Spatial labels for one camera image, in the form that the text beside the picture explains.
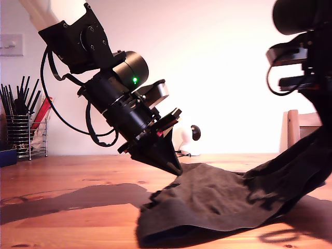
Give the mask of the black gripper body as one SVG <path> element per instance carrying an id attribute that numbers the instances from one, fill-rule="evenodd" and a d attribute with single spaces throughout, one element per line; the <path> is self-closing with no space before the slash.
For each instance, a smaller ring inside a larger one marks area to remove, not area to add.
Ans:
<path id="1" fill-rule="evenodd" d="M 126 142 L 118 152 L 128 153 L 134 149 L 149 148 L 171 132 L 181 114 L 179 108 L 160 117 L 156 108 L 149 108 L 145 101 L 132 96 L 122 96 L 106 105 L 103 116 Z"/>

